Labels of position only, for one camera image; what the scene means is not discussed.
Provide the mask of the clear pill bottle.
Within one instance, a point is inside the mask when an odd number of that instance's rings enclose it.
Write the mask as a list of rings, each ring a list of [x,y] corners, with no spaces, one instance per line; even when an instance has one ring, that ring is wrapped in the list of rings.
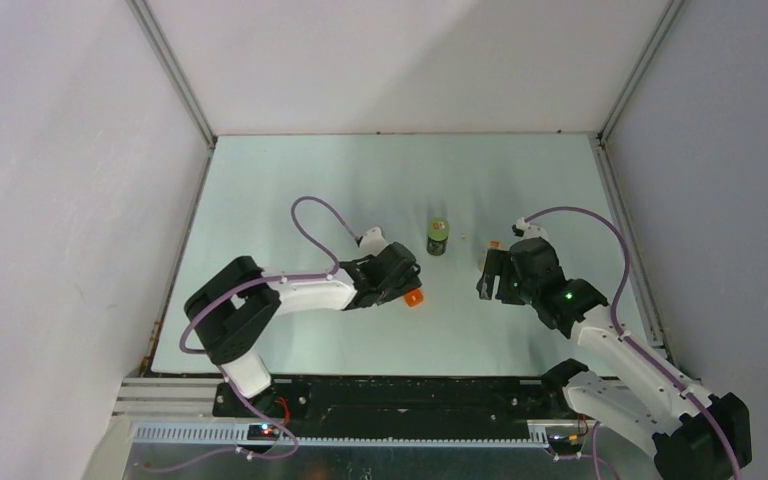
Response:
[[[498,240],[489,241],[485,250],[484,259],[482,260],[482,265],[485,265],[487,263],[487,260],[492,251],[503,250],[503,249],[504,249],[504,244],[501,241],[498,241]]]

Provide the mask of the orange pill box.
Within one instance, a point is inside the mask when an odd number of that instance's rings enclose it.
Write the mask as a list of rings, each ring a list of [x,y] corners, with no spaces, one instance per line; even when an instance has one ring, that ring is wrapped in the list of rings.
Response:
[[[416,288],[405,293],[403,300],[409,308],[414,308],[424,301],[424,294],[420,288]]]

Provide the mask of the green pill bottle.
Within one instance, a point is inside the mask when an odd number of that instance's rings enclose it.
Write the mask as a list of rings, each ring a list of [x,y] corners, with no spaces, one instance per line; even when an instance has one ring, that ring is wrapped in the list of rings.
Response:
[[[427,227],[426,251],[432,256],[441,256],[447,250],[449,222],[443,217],[434,217]]]

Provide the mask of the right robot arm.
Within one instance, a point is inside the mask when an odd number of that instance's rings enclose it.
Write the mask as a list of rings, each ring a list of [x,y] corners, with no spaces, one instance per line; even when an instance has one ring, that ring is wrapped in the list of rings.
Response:
[[[557,364],[541,377],[541,402],[551,416],[576,412],[608,427],[648,455],[664,479],[735,479],[751,463],[747,405],[692,380],[614,319],[592,284],[565,276],[545,239],[488,249],[477,291],[482,300],[533,308],[620,380],[614,386],[574,359]]]

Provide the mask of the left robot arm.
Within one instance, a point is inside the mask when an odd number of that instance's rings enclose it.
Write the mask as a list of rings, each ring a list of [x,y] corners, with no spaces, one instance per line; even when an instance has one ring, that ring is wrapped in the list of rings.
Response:
[[[398,242],[342,261],[332,272],[269,275],[252,257],[240,256],[185,302],[189,324],[179,348],[206,355],[238,393],[238,404],[264,416],[275,406],[276,390],[253,348],[274,317],[383,305],[420,288],[420,272],[413,253]]]

